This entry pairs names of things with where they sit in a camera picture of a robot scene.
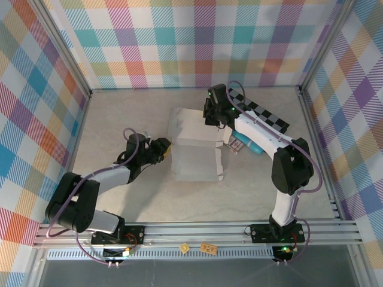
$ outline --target vent grille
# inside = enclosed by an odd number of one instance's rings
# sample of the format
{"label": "vent grille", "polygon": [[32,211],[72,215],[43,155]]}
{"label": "vent grille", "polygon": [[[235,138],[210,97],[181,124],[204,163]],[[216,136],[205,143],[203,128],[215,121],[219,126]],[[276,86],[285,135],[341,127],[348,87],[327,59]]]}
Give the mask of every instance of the vent grille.
{"label": "vent grille", "polygon": [[[95,248],[92,251],[87,250],[91,255],[100,257],[102,255],[101,248]],[[217,255],[203,253],[199,248],[190,248],[186,254],[178,248],[141,248],[136,249],[136,253],[129,259],[235,259],[235,258],[273,258],[272,247],[255,246],[255,247],[222,247],[217,251]],[[50,249],[48,260],[74,260],[89,259],[86,254],[78,249]]]}

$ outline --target checkerboard calibration pattern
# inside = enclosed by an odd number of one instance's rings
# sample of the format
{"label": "checkerboard calibration pattern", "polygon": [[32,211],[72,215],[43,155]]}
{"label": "checkerboard calibration pattern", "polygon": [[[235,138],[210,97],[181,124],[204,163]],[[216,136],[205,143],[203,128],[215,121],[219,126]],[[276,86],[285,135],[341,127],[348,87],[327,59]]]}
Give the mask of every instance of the checkerboard calibration pattern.
{"label": "checkerboard calibration pattern", "polygon": [[27,0],[0,3],[0,286],[20,286],[86,98]]}
{"label": "checkerboard calibration pattern", "polygon": [[358,1],[309,88],[348,219],[383,286],[383,3]]}
{"label": "checkerboard calibration pattern", "polygon": [[45,0],[93,88],[297,84],[329,0]]}
{"label": "checkerboard calibration pattern", "polygon": [[[236,104],[242,103],[244,101],[244,96],[232,88],[229,88],[229,94]],[[269,126],[273,127],[277,132],[285,133],[287,128],[290,126],[290,124],[286,123],[284,120],[281,120],[275,114],[269,112],[267,109],[262,108],[260,105],[254,103],[252,100],[246,98],[245,105],[247,105],[250,110],[254,111],[261,120],[263,120]]]}

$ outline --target small tan object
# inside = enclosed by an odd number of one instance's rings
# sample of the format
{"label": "small tan object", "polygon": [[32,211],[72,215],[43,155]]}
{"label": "small tan object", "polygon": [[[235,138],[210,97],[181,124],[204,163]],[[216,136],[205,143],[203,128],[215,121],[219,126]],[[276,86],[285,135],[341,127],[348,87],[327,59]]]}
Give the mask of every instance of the small tan object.
{"label": "small tan object", "polygon": [[186,252],[188,252],[190,250],[190,247],[188,246],[188,244],[184,243],[180,246],[180,249],[181,249],[181,252],[183,254],[185,254]]}
{"label": "small tan object", "polygon": [[211,245],[211,244],[207,244],[207,243],[202,243],[200,250],[201,250],[201,252],[204,252],[204,253],[209,253],[211,255],[216,255],[218,247],[216,247],[215,245]]}

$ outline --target plaid wallpaper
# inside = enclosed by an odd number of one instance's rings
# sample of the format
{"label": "plaid wallpaper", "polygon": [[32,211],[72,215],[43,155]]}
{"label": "plaid wallpaper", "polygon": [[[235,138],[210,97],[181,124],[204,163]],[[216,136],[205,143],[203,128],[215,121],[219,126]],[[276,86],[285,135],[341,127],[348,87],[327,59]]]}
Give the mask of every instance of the plaid wallpaper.
{"label": "plaid wallpaper", "polygon": [[27,0],[0,2],[0,286],[20,286],[85,96]]}
{"label": "plaid wallpaper", "polygon": [[359,0],[309,90],[337,194],[383,286],[383,3]]}
{"label": "plaid wallpaper", "polygon": [[330,27],[333,24],[333,22],[337,16],[337,13],[339,12],[339,9],[341,8],[343,2],[344,2],[344,0],[337,0],[336,1],[335,6],[334,6],[333,10],[331,11],[331,14],[327,18],[327,21],[323,27],[323,30],[322,30],[319,38],[317,39],[315,46],[313,47],[313,49],[310,53],[310,57],[309,57],[308,61],[306,62],[306,65],[303,69],[302,74],[299,77],[298,83],[296,83],[297,85],[301,85],[303,83],[303,80],[305,79],[305,77],[306,77],[306,75],[307,75],[307,73],[308,73],[308,71],[312,65],[312,62],[314,61],[315,57],[317,56],[319,49],[320,49],[325,37],[327,36],[327,33],[330,30]]}
{"label": "plaid wallpaper", "polygon": [[209,87],[228,80],[295,86],[338,5],[330,0],[45,3],[93,88]]}

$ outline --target gray surface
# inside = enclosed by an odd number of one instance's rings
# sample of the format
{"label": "gray surface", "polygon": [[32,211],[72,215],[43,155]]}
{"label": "gray surface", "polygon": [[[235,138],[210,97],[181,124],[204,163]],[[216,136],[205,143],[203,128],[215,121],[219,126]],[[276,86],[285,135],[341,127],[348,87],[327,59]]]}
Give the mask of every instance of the gray surface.
{"label": "gray surface", "polygon": [[134,261],[119,269],[93,261],[47,261],[40,287],[358,286],[346,246],[310,246],[277,267],[269,259]]}
{"label": "gray surface", "polygon": [[[290,123],[286,135],[306,139],[313,151],[294,88],[247,88],[246,95]],[[172,108],[203,109],[207,96],[206,89],[197,88],[95,93],[74,172],[89,173],[115,161],[126,148],[122,137],[126,127],[133,127],[137,132],[146,130],[153,139],[166,136]],[[238,154],[225,146],[221,150],[224,178],[220,182],[176,181],[171,171],[172,159],[168,157],[146,169],[131,184],[100,195],[97,208],[118,214],[127,222],[269,219],[276,199],[269,156],[257,155],[247,147]],[[307,188],[317,184],[315,175]],[[333,217],[325,187],[315,194],[301,196],[297,217]]]}

